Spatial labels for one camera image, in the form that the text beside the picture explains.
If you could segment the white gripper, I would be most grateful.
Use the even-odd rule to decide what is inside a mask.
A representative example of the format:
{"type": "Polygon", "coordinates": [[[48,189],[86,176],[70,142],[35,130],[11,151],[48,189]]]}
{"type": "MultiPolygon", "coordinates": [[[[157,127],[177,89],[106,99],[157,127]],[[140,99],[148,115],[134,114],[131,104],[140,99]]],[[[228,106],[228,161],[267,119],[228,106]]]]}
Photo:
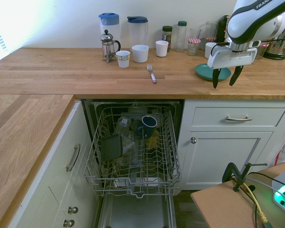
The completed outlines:
{"type": "Polygon", "coordinates": [[[242,72],[244,65],[250,65],[255,60],[257,48],[249,48],[243,52],[233,52],[229,47],[215,47],[210,53],[207,65],[213,69],[212,83],[217,88],[221,68],[235,67],[229,85],[233,86],[242,72]]]}

